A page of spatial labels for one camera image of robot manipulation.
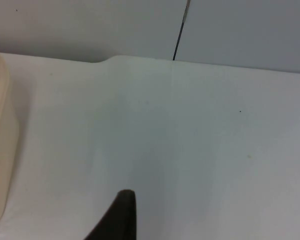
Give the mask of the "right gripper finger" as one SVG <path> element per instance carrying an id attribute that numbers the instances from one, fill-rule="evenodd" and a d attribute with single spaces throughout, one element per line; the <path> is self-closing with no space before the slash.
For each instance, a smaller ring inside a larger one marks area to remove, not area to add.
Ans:
<path id="1" fill-rule="evenodd" d="M 101 220 L 85 237 L 85 240 L 136 240 L 137 203 L 133 190 L 117 193 Z"/>

